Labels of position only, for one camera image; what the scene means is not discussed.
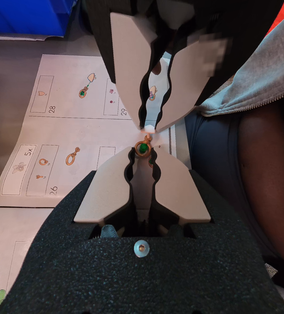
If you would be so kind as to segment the blue storage box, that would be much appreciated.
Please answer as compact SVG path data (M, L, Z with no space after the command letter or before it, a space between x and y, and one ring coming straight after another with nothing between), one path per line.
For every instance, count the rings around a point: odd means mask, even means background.
M0 34L63 37L77 0L0 0Z

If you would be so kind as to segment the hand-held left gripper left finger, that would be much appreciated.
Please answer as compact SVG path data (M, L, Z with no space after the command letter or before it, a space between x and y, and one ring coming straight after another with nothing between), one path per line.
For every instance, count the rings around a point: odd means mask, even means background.
M138 219L130 180L135 149L127 147L108 159L96 171L74 217L76 223L125 227L125 236L138 235Z

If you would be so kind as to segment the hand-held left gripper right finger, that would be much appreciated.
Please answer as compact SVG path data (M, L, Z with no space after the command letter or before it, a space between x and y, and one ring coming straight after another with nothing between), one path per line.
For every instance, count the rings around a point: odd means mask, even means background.
M209 223L210 214L188 168L162 148L152 148L152 199L149 233L159 234L159 226Z

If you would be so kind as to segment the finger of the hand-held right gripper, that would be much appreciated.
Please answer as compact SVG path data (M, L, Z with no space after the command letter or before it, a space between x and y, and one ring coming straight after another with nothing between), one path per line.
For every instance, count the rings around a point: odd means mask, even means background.
M132 121L140 127L140 84L149 69L155 28L143 16L110 13L116 89Z
M157 132L171 127L193 110L209 80L204 57L212 52L212 47L213 41L196 41L175 54L170 69L171 93L162 107Z

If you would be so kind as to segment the toy brick instruction booklet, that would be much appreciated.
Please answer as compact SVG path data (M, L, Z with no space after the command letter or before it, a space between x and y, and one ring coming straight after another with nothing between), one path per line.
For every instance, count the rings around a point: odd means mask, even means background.
M91 171L144 136L101 57L42 56L0 177L0 302L51 210Z

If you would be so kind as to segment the person's grey zip jacket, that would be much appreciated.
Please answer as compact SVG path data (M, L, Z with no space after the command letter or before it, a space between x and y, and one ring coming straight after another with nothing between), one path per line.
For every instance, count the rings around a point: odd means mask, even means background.
M284 19L237 71L233 82L197 110L203 116L247 111L284 97Z

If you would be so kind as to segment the person's leg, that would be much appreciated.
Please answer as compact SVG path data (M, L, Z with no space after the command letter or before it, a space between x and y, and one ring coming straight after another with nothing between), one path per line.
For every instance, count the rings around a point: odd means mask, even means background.
M284 99L243 114L238 155L252 212L284 259Z

